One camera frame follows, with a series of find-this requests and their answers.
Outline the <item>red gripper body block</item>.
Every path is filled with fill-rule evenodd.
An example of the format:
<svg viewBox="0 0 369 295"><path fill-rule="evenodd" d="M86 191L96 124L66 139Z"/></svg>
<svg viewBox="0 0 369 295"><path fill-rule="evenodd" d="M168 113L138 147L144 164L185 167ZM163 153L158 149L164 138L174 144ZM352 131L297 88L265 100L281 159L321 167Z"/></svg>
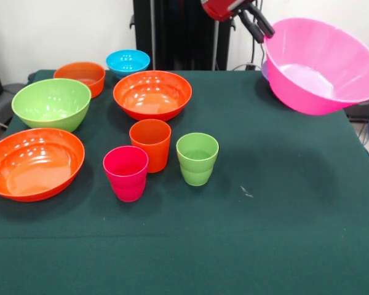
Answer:
<svg viewBox="0 0 369 295"><path fill-rule="evenodd" d="M201 0L202 8L214 20L224 22L246 9L253 0Z"/></svg>

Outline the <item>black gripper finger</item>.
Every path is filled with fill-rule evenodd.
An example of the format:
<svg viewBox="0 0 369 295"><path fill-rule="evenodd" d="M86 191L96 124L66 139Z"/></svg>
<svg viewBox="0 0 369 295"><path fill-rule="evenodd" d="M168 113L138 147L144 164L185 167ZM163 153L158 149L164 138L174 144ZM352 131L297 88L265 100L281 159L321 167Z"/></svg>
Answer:
<svg viewBox="0 0 369 295"><path fill-rule="evenodd" d="M268 38L273 37L275 33L274 28L267 21L266 17L259 10L259 8L255 4L250 3L248 5L248 11L256 18L257 24L259 28L262 30L262 32L264 33L264 35Z"/></svg>
<svg viewBox="0 0 369 295"><path fill-rule="evenodd" d="M248 32L253 36L254 40L257 43L263 43L264 42L264 34L261 31L261 29L253 23L249 17L247 16L247 13L244 10L241 10L238 13L238 16L242 22L242 24L246 27Z"/></svg>

